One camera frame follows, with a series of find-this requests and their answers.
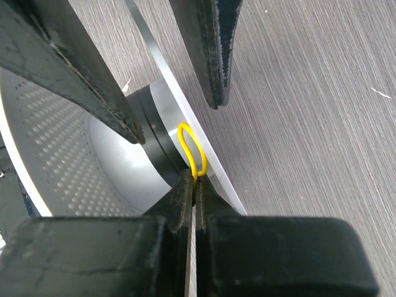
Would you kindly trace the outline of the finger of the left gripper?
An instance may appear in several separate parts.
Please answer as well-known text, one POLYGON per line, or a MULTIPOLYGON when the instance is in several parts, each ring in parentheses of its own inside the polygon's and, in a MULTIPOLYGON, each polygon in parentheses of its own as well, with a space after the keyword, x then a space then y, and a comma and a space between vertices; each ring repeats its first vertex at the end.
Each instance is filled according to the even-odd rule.
POLYGON ((209 107, 226 106, 242 1, 173 0, 170 6, 209 107))
POLYGON ((1 67, 75 103, 130 143, 145 143, 69 1, 1 1, 1 67))

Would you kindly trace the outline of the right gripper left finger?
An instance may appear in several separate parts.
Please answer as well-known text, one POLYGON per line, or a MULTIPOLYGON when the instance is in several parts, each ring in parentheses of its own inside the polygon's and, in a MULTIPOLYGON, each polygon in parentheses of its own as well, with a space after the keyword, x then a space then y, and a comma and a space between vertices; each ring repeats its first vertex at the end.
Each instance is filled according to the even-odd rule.
POLYGON ((24 221, 1 255, 2 296, 187 296, 193 177, 134 217, 24 221))

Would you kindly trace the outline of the translucent white spool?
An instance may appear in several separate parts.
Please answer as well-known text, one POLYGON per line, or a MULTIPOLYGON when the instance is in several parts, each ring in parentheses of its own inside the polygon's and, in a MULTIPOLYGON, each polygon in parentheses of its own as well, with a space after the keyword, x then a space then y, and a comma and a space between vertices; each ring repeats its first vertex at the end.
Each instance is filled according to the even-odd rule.
POLYGON ((1 67, 1 135, 22 188, 42 217, 124 217, 144 213, 175 184, 189 160, 181 123, 196 161, 241 214, 245 208, 181 90, 135 1, 125 3, 161 78, 131 93, 144 144, 132 144, 75 103, 1 67))

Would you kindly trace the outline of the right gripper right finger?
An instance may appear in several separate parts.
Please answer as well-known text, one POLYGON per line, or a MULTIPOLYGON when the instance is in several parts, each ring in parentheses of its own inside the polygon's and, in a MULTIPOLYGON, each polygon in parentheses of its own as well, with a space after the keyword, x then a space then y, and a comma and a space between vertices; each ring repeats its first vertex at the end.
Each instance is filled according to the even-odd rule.
POLYGON ((330 217, 239 214, 202 177, 196 184, 199 296, 377 296, 355 230, 330 217))

